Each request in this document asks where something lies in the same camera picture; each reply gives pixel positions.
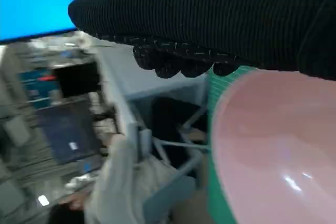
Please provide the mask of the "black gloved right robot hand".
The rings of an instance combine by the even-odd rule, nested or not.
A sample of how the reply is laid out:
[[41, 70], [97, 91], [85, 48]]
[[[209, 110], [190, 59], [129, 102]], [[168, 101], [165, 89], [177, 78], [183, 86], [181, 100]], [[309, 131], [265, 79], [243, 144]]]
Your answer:
[[335, 0], [74, 0], [68, 15], [164, 79], [249, 66], [335, 80]]

